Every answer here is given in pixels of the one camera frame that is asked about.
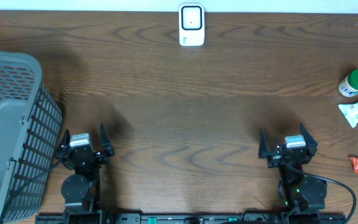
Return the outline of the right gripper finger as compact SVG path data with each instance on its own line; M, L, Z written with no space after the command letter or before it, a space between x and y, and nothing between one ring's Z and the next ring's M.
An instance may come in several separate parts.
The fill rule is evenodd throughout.
M267 142L266 142L266 139L265 139L264 130L261 129L260 130L259 152L267 152L267 151L268 151L268 146L267 146Z
M307 147L317 147L318 143L314 140L311 134L306 130L303 123L300 123L301 135L303 136Z

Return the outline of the green lid jar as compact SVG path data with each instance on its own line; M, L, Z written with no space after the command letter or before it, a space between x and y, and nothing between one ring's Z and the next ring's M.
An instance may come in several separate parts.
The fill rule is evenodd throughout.
M348 98L358 95L358 69L352 71L339 82L338 90L341 95Z

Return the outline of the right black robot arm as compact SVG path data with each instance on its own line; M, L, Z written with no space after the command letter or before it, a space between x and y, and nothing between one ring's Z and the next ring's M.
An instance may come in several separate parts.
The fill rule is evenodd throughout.
M279 193L287 208L277 215L279 223L316 223L318 213L325 208L327 183L310 174L305 174L303 165L316 154L318 143L303 124L301 134L287 136L285 144L269 149L263 131L260 132L260 159L266 159L269 168L278 168L280 173Z

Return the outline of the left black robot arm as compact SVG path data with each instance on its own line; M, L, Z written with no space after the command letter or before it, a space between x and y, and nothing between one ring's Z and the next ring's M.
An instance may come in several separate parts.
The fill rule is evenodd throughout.
M61 187L65 199L62 213L64 223L114 223L111 212L101 205L100 168L115 155L104 126L100 125L101 151L93 151L88 133L70 135L65 131L55 157L75 173L67 177Z

